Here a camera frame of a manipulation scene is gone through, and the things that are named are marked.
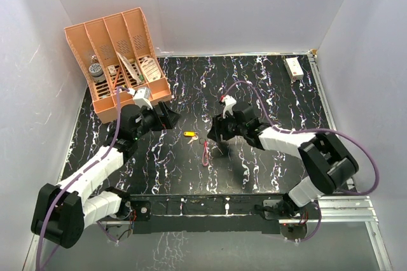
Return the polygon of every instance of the orange desk organizer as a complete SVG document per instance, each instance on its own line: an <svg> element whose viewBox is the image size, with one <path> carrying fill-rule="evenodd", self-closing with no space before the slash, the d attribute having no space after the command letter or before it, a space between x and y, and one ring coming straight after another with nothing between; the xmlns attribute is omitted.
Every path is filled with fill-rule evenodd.
<svg viewBox="0 0 407 271"><path fill-rule="evenodd" d="M138 89L149 87L150 101L153 105L158 101L169 101L172 98L168 81L157 61L147 27L146 17L140 8L117 13L104 18L98 18L82 24L65 28L66 39L78 61L79 66L89 85L93 107L102 123L117 119L116 88L113 87L115 77L119 76L117 86ZM144 83L137 85L131 77L116 52L121 53L128 60L134 59L132 65L140 67L140 60L145 56L153 58L160 68L162 77L148 82L144 76ZM102 66L106 81L96 83L89 73L91 58L96 55ZM116 75L111 76L108 66L114 65ZM120 93L120 105L133 103L132 96L126 92Z"/></svg>

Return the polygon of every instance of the white wall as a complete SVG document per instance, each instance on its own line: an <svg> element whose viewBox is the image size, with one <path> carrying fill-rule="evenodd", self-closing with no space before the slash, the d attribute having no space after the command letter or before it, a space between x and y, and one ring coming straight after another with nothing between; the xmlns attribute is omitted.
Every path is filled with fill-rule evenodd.
<svg viewBox="0 0 407 271"><path fill-rule="evenodd" d="M317 48L343 0L61 0L73 23L141 6L157 53Z"/></svg>
<svg viewBox="0 0 407 271"><path fill-rule="evenodd" d="M0 269L21 270L38 190L56 182L85 81L59 0L0 0Z"/></svg>
<svg viewBox="0 0 407 271"><path fill-rule="evenodd" d="M407 0L345 0L318 52L337 127L375 156L381 180L372 194L395 270L406 270ZM360 188L371 186L362 162Z"/></svg>

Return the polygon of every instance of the wire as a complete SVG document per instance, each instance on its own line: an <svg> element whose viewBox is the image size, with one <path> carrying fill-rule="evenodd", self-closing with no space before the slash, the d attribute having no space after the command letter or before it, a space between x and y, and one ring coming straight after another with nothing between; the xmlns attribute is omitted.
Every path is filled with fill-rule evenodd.
<svg viewBox="0 0 407 271"><path fill-rule="evenodd" d="M120 95L119 92L120 90L124 90L124 91L128 91L127 88L124 87L118 87L116 89L116 96L117 96L117 120L116 120L116 130L114 131L114 136L113 136L113 140L112 143L110 144L109 148L107 149L107 151L105 152L104 155L102 155L102 157L100 158L100 160L103 160L105 157L107 157L107 155L109 154L109 152L112 150L113 145L115 144L118 134L119 134L119 128L120 128ZM83 173L86 173L89 169L91 169L94 165L96 165L97 163L99 163L99 160L94 161L92 164L90 164L84 171ZM51 214L55 208L55 206L58 204L58 201L61 199L62 195L82 176L82 174L78 174L74 179L72 179L72 181L70 181L60 192L59 194L55 197L55 199L53 200L53 202L50 205L50 208L48 209L46 215L45 215L45 219L43 222L43 226L41 227L41 232L39 234L39 240L38 240L38 247L37 247L37 255L36 255L36 270L37 271L41 271L42 269L45 268L46 264L44 264L43 266L41 266L41 252L43 250L43 242L44 242L44 237L45 237L45 230L46 227L48 226L48 222L50 221L51 218ZM55 247L55 249L52 251L52 253L50 254L50 257L48 257L48 259L46 260L46 263L49 262L49 260L51 259L51 257L55 254L57 250L57 247Z"/></svg>
<svg viewBox="0 0 407 271"><path fill-rule="evenodd" d="M322 221L322 213L321 213L321 208L319 207L318 204L316 203L312 203L312 205L318 210L318 222L317 222L317 226L315 227L315 230L312 231L312 233L305 237L304 239L301 239L301 241L307 241L310 240L319 230L319 227L321 226L321 221Z"/></svg>
<svg viewBox="0 0 407 271"><path fill-rule="evenodd" d="M300 219L300 222L297 225L302 225L304 214L305 214L305 212L301 213L301 219Z"/></svg>
<svg viewBox="0 0 407 271"><path fill-rule="evenodd" d="M96 221L96 224L99 226L99 228L106 234L106 236L108 237L108 239L110 239L111 241L113 241L113 242L119 242L119 240L115 237L115 236L113 236L113 235L111 235L104 227L103 227L103 225L102 225L102 223L100 223L100 221Z"/></svg>
<svg viewBox="0 0 407 271"><path fill-rule="evenodd" d="M132 210L129 210L127 216L125 216L125 217L123 217L123 218L116 218L116 220L124 220L124 219L126 219L127 217L129 217L131 213L132 213Z"/></svg>
<svg viewBox="0 0 407 271"><path fill-rule="evenodd" d="M208 142L206 140L203 143L202 165L205 167L209 165Z"/></svg>
<svg viewBox="0 0 407 271"><path fill-rule="evenodd" d="M302 222L302 225L308 222L308 212L305 213L305 221Z"/></svg>
<svg viewBox="0 0 407 271"><path fill-rule="evenodd" d="M134 222L136 219L137 219L137 213L134 211L134 217L133 217L133 220L131 221L132 225L133 225L133 222Z"/></svg>
<svg viewBox="0 0 407 271"><path fill-rule="evenodd" d="M306 130L286 130L286 129L282 129L279 128L278 126L276 126L276 124L270 119L270 117L267 115L267 110L265 108L265 105L263 104L263 101L261 100L260 95L258 94L256 88L254 86L252 86L250 83L246 82L246 81L236 81L234 84L232 84L224 93L224 96L228 95L228 92L238 83L245 83L247 86L249 86L253 92L256 94L256 97L259 100L260 103L260 107L264 112L264 115L267 119L267 121L269 122L269 124L271 125L271 127L278 131L281 132L283 134L302 134L302 133L325 133L325 132L329 132L329 133L333 133L336 134L340 137L343 137L344 139L347 139L348 141L350 141L351 143L355 144L360 150L362 150L362 152L367 156L367 158L369 159L370 163L373 166L373 170L375 172L375 182L373 183L373 186L366 190L366 191L362 191L362 192L357 192L357 191L348 191L348 190L340 190L343 193L346 193L348 195L358 195L358 196L366 196L369 195L372 191L375 191L378 184L379 184L379 180L380 180L380 174L379 174L379 170L378 170L378 166L375 162L375 160L373 159L373 156L371 155L371 153L358 141L356 141L355 139L353 139L352 137L350 137L347 134L344 134L343 132L337 131L337 130L332 130L332 129L306 129Z"/></svg>
<svg viewBox="0 0 407 271"><path fill-rule="evenodd" d="M119 80L120 72L121 72L121 65L119 65L119 69L116 72L116 79L114 80L114 83L113 83L113 90L116 88L117 81Z"/></svg>
<svg viewBox="0 0 407 271"><path fill-rule="evenodd" d="M120 239L121 239L127 232L133 232L133 230L132 230L131 228L125 230L125 231L119 236L119 238L117 238L117 240L120 241Z"/></svg>

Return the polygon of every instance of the red wire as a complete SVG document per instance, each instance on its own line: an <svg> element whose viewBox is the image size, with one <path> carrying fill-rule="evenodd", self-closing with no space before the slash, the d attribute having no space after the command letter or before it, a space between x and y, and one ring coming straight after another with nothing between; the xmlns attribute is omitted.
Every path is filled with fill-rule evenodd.
<svg viewBox="0 0 407 271"><path fill-rule="evenodd" d="M298 223L298 225L302 225L303 224L303 218L304 218L304 213L301 213L301 219L300 222Z"/></svg>
<svg viewBox="0 0 407 271"><path fill-rule="evenodd" d="M113 90L116 90L116 85L117 85L117 81L119 80L120 72L121 72L121 66L119 66L119 69L116 72L116 79L114 80L114 83L113 83Z"/></svg>
<svg viewBox="0 0 407 271"><path fill-rule="evenodd" d="M305 216L305 221L303 222L303 225L304 225L305 223L307 223L307 221L308 221L308 212L307 212L307 214L306 214L306 216Z"/></svg>
<svg viewBox="0 0 407 271"><path fill-rule="evenodd" d="M209 152L208 152L208 142L207 141L205 141L203 144L202 165L203 166L209 165Z"/></svg>
<svg viewBox="0 0 407 271"><path fill-rule="evenodd" d="M137 219L137 215L136 215L136 213L135 213L135 211L134 211L134 217L133 217L133 219L132 219L132 217L130 216L130 225L131 225L131 226L133 225L133 222L134 222L136 219Z"/></svg>

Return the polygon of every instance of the black table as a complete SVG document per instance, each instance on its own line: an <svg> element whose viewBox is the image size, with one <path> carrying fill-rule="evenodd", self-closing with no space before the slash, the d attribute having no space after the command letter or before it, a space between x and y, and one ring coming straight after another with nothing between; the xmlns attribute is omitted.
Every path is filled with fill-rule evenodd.
<svg viewBox="0 0 407 271"><path fill-rule="evenodd" d="M206 137L211 118L222 111L217 102L231 84L246 80L258 88L270 117L286 129L328 127L321 98L306 55L298 60L303 81L291 83L283 55L238 57L171 57L160 64L171 85L170 106L182 115L174 130L151 132L139 141L130 161L112 174L97 193L114 186L131 194L285 193L306 174L297 158L252 148L240 137L218 145L209 141L209 166L202 165L204 147L188 144L184 131ZM237 85L230 93L250 102L264 120L252 90ZM103 125L86 92L63 178L91 158L106 139L112 123Z"/></svg>

